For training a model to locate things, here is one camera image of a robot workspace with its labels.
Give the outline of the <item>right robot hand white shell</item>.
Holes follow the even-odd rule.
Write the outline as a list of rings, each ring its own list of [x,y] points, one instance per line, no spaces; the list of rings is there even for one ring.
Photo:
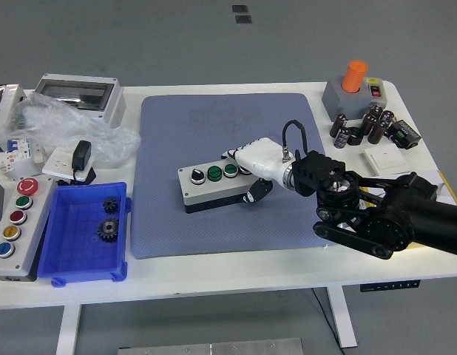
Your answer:
[[[230,158],[243,170],[257,177],[243,201],[254,203],[262,200],[277,182],[287,190],[294,190],[292,163],[294,156],[285,146],[280,146],[270,138],[259,138],[236,149],[225,151],[222,159]]]

